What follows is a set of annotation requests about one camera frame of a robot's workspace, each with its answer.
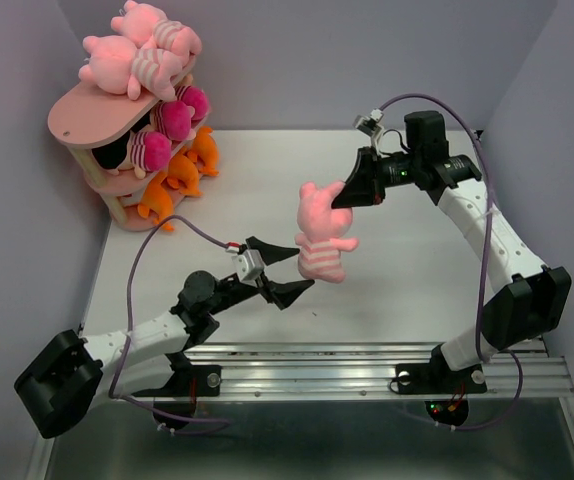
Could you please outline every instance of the striped shirt on plush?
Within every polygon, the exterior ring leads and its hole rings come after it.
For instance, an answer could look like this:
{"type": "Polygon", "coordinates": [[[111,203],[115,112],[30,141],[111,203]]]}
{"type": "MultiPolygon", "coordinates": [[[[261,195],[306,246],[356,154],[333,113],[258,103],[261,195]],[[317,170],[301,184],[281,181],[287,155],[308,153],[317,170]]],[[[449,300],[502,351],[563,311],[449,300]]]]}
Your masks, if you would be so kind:
{"type": "Polygon", "coordinates": [[[155,89],[154,79],[158,75],[160,63],[163,61],[165,50],[160,48],[147,48],[138,50],[131,65],[131,73],[138,79],[140,84],[150,92],[155,89]]]}
{"type": "Polygon", "coordinates": [[[145,167],[145,137],[149,132],[138,132],[132,134],[132,144],[131,144],[131,153],[130,153],[130,161],[137,167],[140,167],[144,171],[149,171],[145,167]]]}
{"type": "Polygon", "coordinates": [[[156,45],[164,50],[170,50],[176,39],[176,34],[180,32],[185,26],[173,20],[160,20],[154,25],[154,40],[156,45]]]}
{"type": "Polygon", "coordinates": [[[165,122],[163,121],[163,105],[164,103],[158,102],[154,108],[150,110],[150,120],[154,130],[162,133],[166,137],[169,137],[167,128],[165,128],[165,122]]]}
{"type": "Polygon", "coordinates": [[[182,85],[176,89],[176,100],[182,100],[183,95],[191,85],[182,85]]]}
{"type": "Polygon", "coordinates": [[[345,271],[340,263],[340,251],[331,240],[324,242],[306,241],[300,249],[298,268],[310,278],[321,280],[341,279],[345,271]]]}

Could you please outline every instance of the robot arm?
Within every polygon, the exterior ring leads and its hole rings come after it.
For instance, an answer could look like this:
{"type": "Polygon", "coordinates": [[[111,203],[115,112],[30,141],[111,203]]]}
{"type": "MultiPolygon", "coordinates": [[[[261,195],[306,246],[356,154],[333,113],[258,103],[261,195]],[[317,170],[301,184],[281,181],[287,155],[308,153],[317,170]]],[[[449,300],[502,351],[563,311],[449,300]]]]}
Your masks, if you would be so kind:
{"type": "MultiPolygon", "coordinates": [[[[358,157],[344,190],[332,208],[378,205],[390,187],[415,184],[458,227],[479,259],[482,259],[487,215],[487,189],[482,175],[465,155],[451,156],[442,115],[415,112],[405,117],[405,151],[382,154],[382,112],[358,117],[354,126],[369,135],[371,147],[358,157]]],[[[511,228],[496,205],[492,206],[488,277],[494,292],[484,306],[480,324],[480,348],[484,360],[518,342],[537,337],[558,326],[571,286],[564,268],[551,269],[534,254],[511,228]]],[[[399,384],[401,394],[450,393],[467,383],[468,392],[483,393],[484,384],[471,384],[480,369],[476,350],[477,328],[434,349],[429,365],[399,365],[409,382],[399,384]]]]}
{"type": "Polygon", "coordinates": [[[283,310],[314,284],[313,280],[278,284],[265,275],[266,266],[299,251],[250,237],[242,246],[231,246],[236,273],[220,280],[206,271],[192,273],[176,305],[131,332],[79,337],[67,330],[56,335],[14,384],[41,435],[61,435],[91,408],[109,401],[118,369],[124,371],[114,391],[119,397],[156,396],[170,385],[180,385],[181,390],[175,391],[182,391],[196,378],[196,371],[205,368],[192,366],[183,352],[216,331],[219,323],[213,315],[257,295],[283,310]],[[123,355],[127,336],[131,341],[123,355]],[[169,363],[161,368],[160,360],[165,358],[169,363]]]}

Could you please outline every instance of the gray wall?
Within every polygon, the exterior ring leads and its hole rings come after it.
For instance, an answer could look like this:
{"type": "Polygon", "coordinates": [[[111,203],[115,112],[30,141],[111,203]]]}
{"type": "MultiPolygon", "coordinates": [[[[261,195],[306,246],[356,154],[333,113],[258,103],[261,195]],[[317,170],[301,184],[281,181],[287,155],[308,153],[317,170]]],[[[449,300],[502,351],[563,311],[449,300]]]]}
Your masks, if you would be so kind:
{"type": "MultiPolygon", "coordinates": [[[[79,38],[111,34],[110,19],[124,3],[58,1],[79,38]]],[[[422,91],[440,96],[482,128],[556,2],[150,3],[203,39],[196,75],[215,105],[215,127],[350,128],[358,113],[392,95],[422,91]]]]}
{"type": "MultiPolygon", "coordinates": [[[[483,137],[507,217],[574,282],[574,0],[559,2],[483,137]]],[[[574,283],[548,340],[574,378],[574,283]]]]}
{"type": "Polygon", "coordinates": [[[82,57],[54,0],[0,0],[0,480],[24,478],[36,438],[13,382],[80,320],[107,225],[46,125],[82,57]]]}

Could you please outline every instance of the pink stuffed pig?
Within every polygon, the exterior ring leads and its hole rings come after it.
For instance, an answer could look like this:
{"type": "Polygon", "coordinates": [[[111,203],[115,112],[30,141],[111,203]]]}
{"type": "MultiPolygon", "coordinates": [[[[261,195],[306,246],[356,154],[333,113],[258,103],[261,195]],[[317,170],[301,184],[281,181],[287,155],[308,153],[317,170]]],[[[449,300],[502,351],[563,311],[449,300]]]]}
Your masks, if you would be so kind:
{"type": "Polygon", "coordinates": [[[196,138],[196,131],[191,126],[194,108],[178,100],[158,103],[149,112],[150,121],[156,131],[174,142],[184,142],[196,138]]]}
{"type": "Polygon", "coordinates": [[[196,32],[180,22],[167,19],[161,9],[127,0],[125,15],[111,19],[111,28],[130,39],[138,48],[162,48],[180,57],[183,65],[202,51],[196,32]]]}
{"type": "Polygon", "coordinates": [[[313,182],[308,182],[300,187],[297,222],[302,233],[296,235],[296,245],[301,247],[298,271],[304,278],[331,283],[345,279],[340,252],[354,251],[358,239],[340,238],[351,227],[351,208],[331,208],[332,201],[344,186],[344,182],[335,182],[319,189],[313,182]]]}
{"type": "Polygon", "coordinates": [[[140,97],[141,86],[162,100],[176,99],[171,78],[182,72],[183,64],[174,54],[160,49],[139,50],[119,35],[85,37],[83,48],[91,58],[78,71],[81,81],[108,93],[127,93],[131,100],[140,97]]]}
{"type": "Polygon", "coordinates": [[[200,122],[209,113],[209,98],[200,88],[191,85],[181,86],[176,90],[176,98],[194,109],[192,122],[200,122]]]}

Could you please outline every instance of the screw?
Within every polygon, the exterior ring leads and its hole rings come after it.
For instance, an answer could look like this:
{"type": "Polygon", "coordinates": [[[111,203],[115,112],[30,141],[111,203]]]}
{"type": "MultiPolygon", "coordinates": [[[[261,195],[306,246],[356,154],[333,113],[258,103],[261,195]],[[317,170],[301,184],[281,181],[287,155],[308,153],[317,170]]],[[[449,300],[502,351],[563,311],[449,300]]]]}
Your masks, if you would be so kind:
{"type": "Polygon", "coordinates": [[[485,374],[480,370],[474,370],[471,372],[471,379],[476,385],[482,385],[485,383],[485,374]]]}
{"type": "Polygon", "coordinates": [[[399,382],[401,385],[403,385],[403,386],[405,386],[405,387],[406,387],[407,385],[411,385],[411,382],[410,382],[409,380],[403,380],[403,378],[409,377],[409,372],[402,371],[402,372],[400,372],[400,373],[398,373],[398,372],[396,372],[396,373],[397,373],[396,377],[397,377],[397,379],[398,379],[398,382],[399,382]]]}
{"type": "Polygon", "coordinates": [[[207,385],[209,385],[210,388],[216,388],[220,385],[220,377],[217,373],[210,373],[207,375],[207,385]]]}

